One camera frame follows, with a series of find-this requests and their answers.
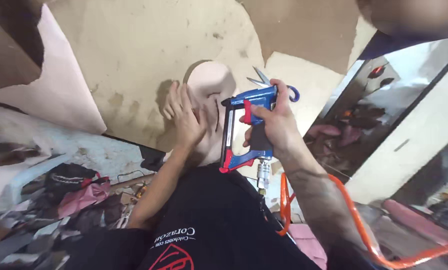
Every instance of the black t-shirt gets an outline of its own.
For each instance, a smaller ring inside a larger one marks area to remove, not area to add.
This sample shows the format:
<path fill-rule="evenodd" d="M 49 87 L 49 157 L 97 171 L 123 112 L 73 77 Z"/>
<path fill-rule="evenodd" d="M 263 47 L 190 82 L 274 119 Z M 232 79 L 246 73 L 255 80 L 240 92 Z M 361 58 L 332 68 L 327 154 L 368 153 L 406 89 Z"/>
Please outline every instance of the black t-shirt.
<path fill-rule="evenodd" d="M 83 237 L 66 269 L 300 269 L 318 270 L 287 236 L 262 197 L 239 173 L 216 164 L 179 180 L 154 232 L 97 231 Z M 350 243 L 336 245 L 328 269 L 374 269 Z"/>

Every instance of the wall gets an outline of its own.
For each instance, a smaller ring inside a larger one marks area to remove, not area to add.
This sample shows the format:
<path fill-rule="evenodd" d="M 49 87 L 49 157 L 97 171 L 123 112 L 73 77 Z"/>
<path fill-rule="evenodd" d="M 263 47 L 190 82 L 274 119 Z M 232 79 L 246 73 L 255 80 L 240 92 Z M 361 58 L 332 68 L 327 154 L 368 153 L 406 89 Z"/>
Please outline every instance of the wall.
<path fill-rule="evenodd" d="M 448 144 L 448 73 L 347 182 L 354 201 L 392 196 Z"/>

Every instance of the left hand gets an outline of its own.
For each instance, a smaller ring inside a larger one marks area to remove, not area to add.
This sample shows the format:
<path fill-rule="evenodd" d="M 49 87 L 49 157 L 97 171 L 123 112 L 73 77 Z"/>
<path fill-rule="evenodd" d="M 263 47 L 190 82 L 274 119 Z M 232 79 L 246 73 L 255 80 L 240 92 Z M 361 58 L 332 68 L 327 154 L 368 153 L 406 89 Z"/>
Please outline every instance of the left hand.
<path fill-rule="evenodd" d="M 179 87 L 177 81 L 173 82 L 167 95 L 164 114 L 167 119 L 174 119 L 177 130 L 176 149 L 183 148 L 192 152 L 202 140 L 207 128 L 205 111 L 194 112 L 187 93 L 187 84 Z"/>

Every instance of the hand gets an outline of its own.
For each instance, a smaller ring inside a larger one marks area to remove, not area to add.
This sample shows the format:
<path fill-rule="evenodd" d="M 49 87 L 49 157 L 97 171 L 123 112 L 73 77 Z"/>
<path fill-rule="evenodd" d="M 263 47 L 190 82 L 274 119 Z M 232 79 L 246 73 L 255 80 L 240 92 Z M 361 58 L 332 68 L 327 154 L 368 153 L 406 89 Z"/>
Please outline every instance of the hand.
<path fill-rule="evenodd" d="M 206 131 L 207 122 L 205 111 L 198 110 L 195 113 L 187 93 L 187 84 L 179 87 L 178 82 L 173 82 L 167 95 L 164 114 L 167 119 L 174 119 L 177 130 L 177 142 L 175 149 L 184 149 L 189 153 L 202 140 Z"/>
<path fill-rule="evenodd" d="M 304 165 L 309 169 L 320 167 L 312 157 L 302 139 L 294 114 L 289 106 L 289 89 L 281 80 L 271 79 L 270 83 L 277 85 L 278 95 L 274 110 L 264 107 L 251 106 L 251 113 L 265 122 L 265 132 L 270 143 L 274 146 L 273 154 L 279 159 L 286 170 Z M 252 127 L 245 132 L 244 147 L 249 146 Z"/>

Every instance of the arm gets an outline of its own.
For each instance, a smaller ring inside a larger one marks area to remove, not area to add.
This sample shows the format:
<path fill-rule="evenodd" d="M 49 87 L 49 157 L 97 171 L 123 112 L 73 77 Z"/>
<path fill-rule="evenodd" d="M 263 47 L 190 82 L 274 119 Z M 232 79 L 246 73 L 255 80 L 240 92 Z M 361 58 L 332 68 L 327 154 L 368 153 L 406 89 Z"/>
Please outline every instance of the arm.
<path fill-rule="evenodd" d="M 326 252 L 341 239 L 366 250 L 341 192 L 329 180 L 299 134 L 289 106 L 286 84 L 280 80 L 271 80 L 271 83 L 279 89 L 274 110 L 251 106 L 251 111 L 265 121 L 266 135 L 274 146 L 274 156 L 280 160 L 287 174 L 306 223 Z M 245 134 L 244 147 L 248 146 L 250 134 L 251 129 Z M 368 233 L 374 239 L 371 230 Z"/>
<path fill-rule="evenodd" d="M 207 126 L 204 111 L 200 111 L 200 121 L 198 121 L 187 95 L 187 85 L 184 84 L 178 89 L 178 83 L 174 82 L 169 90 L 168 98 L 168 106 L 164 110 L 174 120 L 177 132 L 176 146 L 134 207 L 127 228 L 147 230 L 152 228 L 151 218 L 171 197 L 187 158 L 204 136 Z"/>

